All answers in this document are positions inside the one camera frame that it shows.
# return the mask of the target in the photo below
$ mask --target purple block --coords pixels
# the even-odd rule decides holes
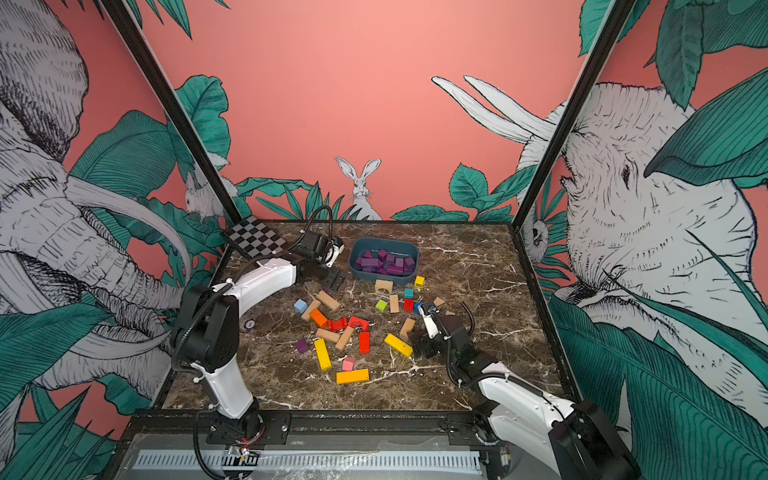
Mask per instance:
[[[307,353],[310,350],[310,346],[307,345],[305,339],[301,339],[298,342],[296,342],[296,350],[299,350],[299,354],[303,355],[304,353]]]

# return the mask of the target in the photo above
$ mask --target pink block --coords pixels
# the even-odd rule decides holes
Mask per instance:
[[[344,359],[344,363],[342,364],[342,370],[345,372],[352,372],[355,369],[355,359],[351,356],[348,356]]]

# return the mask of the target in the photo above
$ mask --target blue plastic bin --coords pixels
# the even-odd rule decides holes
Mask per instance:
[[[408,276],[382,275],[381,273],[363,272],[358,270],[355,265],[357,257],[362,256],[366,250],[371,250],[373,256],[381,249],[395,255],[408,256],[416,262],[413,273]],[[352,245],[352,251],[349,252],[349,268],[354,276],[363,280],[375,282],[377,280],[391,280],[395,285],[406,285],[412,283],[416,278],[416,272],[419,271],[419,248],[410,242],[401,242],[400,240],[388,240],[386,238],[363,237],[358,239]]]

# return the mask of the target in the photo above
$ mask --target brown marble surface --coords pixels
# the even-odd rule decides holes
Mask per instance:
[[[297,223],[270,226],[289,243],[301,228]],[[505,225],[345,223],[334,225],[334,234],[346,245],[336,263],[347,272],[334,295],[342,306],[336,312],[326,306],[320,310],[329,319],[354,315],[370,321],[370,354],[359,354],[357,335],[343,352],[326,342],[333,367],[320,371],[312,346],[316,325],[302,320],[293,308],[298,298],[309,303],[319,284],[307,281],[272,295],[240,319],[237,352],[245,383],[263,408],[460,410],[482,401],[480,395],[450,382],[439,356],[408,359],[384,343],[387,333],[398,335],[409,315],[417,321],[418,317],[390,313],[389,309],[380,313],[374,308],[379,299],[388,300],[388,295],[383,290],[375,292],[373,282],[356,279],[348,263],[349,251],[360,237],[414,243],[420,251],[418,274],[426,278],[421,296],[429,300],[439,296],[447,303],[443,308],[456,313],[463,311],[459,302],[464,300],[475,315],[473,338],[480,349],[536,386],[562,395],[554,360]],[[242,262],[235,253],[227,268],[234,271]],[[404,289],[396,286],[393,290],[399,295],[401,311]],[[249,319],[256,320],[256,327],[245,330],[242,327]],[[293,345],[302,338],[310,343],[310,351],[300,355]],[[356,369],[369,369],[370,381],[336,384],[336,373],[342,371],[347,355],[355,357]],[[189,375],[181,375],[174,380],[164,408],[200,409],[206,404],[202,388],[194,385]]]

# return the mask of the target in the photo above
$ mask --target white vent strip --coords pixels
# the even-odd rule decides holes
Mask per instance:
[[[271,450],[261,452],[258,466],[241,465],[240,458],[221,450],[203,450],[205,462],[224,470],[410,470],[450,473],[477,473],[479,452],[337,452],[324,450]],[[249,457],[247,464],[257,459]],[[196,470],[191,450],[140,450],[134,470]]]

